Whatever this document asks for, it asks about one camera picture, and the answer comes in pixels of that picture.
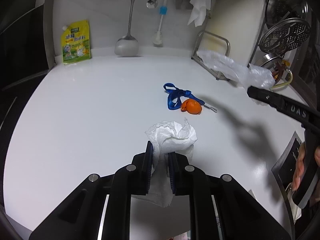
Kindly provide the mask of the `person right hand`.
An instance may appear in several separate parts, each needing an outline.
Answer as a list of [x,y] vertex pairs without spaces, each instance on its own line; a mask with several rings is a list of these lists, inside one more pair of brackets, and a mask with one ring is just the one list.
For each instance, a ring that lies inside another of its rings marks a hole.
[[[292,182],[293,191],[296,191],[300,185],[301,177],[304,172],[304,164],[303,164],[304,157],[305,157],[305,144],[302,143],[298,150],[298,159],[296,161],[296,169],[293,175],[293,182]],[[319,158],[320,158],[320,151],[319,151],[319,147],[317,147],[315,150],[315,161],[318,166],[319,166]]]

